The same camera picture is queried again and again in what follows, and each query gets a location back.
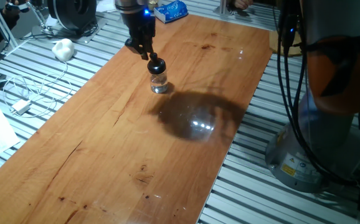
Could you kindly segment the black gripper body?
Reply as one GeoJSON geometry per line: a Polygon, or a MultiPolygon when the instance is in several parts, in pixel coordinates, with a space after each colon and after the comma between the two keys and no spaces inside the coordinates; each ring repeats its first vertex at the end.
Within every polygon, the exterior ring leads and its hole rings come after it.
{"type": "Polygon", "coordinates": [[[132,39],[152,40],[155,36],[155,17],[148,9],[123,13],[121,17],[132,39]]]}

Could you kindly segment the bare helper hand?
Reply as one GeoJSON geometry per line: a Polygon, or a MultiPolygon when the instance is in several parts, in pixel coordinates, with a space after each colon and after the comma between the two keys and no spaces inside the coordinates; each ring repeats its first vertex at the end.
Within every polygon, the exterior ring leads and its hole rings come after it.
{"type": "Polygon", "coordinates": [[[245,10],[253,4],[253,0],[233,0],[233,5],[237,9],[245,10]]]}

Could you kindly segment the operator hand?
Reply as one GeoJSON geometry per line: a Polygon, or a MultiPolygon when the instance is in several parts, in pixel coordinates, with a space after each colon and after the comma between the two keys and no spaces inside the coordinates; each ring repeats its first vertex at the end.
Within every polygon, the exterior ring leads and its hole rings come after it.
{"type": "Polygon", "coordinates": [[[4,8],[8,16],[18,16],[20,13],[29,11],[28,0],[7,0],[4,8]]]}

